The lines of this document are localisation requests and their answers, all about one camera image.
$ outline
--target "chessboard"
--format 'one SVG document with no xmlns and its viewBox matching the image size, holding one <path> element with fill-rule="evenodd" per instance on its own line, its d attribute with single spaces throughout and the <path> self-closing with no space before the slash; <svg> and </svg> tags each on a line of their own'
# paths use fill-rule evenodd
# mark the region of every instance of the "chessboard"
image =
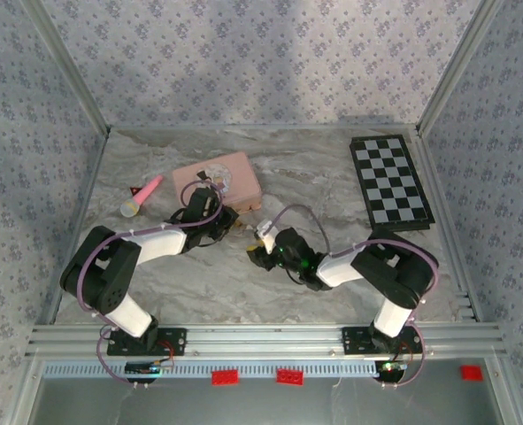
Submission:
<svg viewBox="0 0 523 425">
<path fill-rule="evenodd" d="M 354 137 L 350 150 L 372 229 L 430 228 L 435 220 L 401 135 Z"/>
</svg>

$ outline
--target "red lego brick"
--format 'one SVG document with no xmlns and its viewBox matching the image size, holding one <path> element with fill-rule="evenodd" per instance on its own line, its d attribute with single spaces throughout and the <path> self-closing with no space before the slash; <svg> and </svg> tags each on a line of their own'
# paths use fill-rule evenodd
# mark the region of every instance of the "red lego brick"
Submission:
<svg viewBox="0 0 523 425">
<path fill-rule="evenodd" d="M 464 381 L 483 381 L 483 374 L 479 366 L 462 366 L 462 379 Z"/>
<path fill-rule="evenodd" d="M 240 383 L 240 377 L 237 369 L 212 372 L 212 385 L 237 385 L 238 383 Z"/>
<path fill-rule="evenodd" d="M 304 372 L 302 370 L 277 369 L 277 383 L 303 385 Z"/>
</svg>

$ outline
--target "floral wallpaper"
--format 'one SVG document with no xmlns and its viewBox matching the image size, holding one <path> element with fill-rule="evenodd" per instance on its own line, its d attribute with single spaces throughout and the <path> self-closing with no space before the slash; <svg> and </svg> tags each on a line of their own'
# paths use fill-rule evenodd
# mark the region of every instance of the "floral wallpaper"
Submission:
<svg viewBox="0 0 523 425">
<path fill-rule="evenodd" d="M 427 140 L 523 393 L 523 0 L 505 0 Z"/>
<path fill-rule="evenodd" d="M 0 1 L 0 423 L 101 140 L 20 2 Z"/>
<path fill-rule="evenodd" d="M 480 0 L 45 0 L 112 126 L 417 122 Z"/>
</svg>

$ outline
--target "pink handle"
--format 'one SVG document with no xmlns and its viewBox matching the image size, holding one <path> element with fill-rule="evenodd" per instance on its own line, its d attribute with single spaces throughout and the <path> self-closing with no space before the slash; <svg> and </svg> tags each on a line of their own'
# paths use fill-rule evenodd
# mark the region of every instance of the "pink handle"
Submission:
<svg viewBox="0 0 523 425">
<path fill-rule="evenodd" d="M 159 183 L 163 181 L 163 176 L 158 175 L 153 180 L 151 180 L 147 185 L 141 189 L 139 192 L 137 192 L 134 195 L 134 201 L 141 205 L 143 202 L 145 202 L 145 199 L 149 197 L 149 195 L 152 193 L 153 190 L 155 190 Z"/>
</svg>

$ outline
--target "marble surface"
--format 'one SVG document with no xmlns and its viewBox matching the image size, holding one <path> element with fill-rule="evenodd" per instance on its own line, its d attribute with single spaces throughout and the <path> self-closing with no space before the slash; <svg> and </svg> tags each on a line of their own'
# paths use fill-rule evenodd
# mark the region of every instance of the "marble surface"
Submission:
<svg viewBox="0 0 523 425">
<path fill-rule="evenodd" d="M 156 226 L 179 208 L 171 172 L 208 158 L 245 151 L 263 190 L 263 207 L 240 220 L 255 226 L 284 206 L 309 205 L 339 251 L 371 233 L 348 142 L 377 135 L 348 129 L 327 130 L 137 130 L 112 132 L 83 223 L 81 241 L 91 228 L 115 231 Z M 165 180 L 133 219 L 119 214 L 129 187 L 157 174 Z M 324 250 L 318 227 L 304 212 L 290 211 L 280 227 L 294 226 L 317 250 Z M 401 234 L 440 261 L 441 282 L 421 305 L 418 320 L 454 321 L 458 306 L 436 225 Z M 294 284 L 285 272 L 266 272 L 250 263 L 245 249 L 254 241 L 247 226 L 233 229 L 211 248 L 163 257 L 135 270 L 131 296 L 163 323 L 368 323 L 382 296 L 365 281 L 327 292 Z M 65 294 L 57 323 L 92 319 Z"/>
</svg>

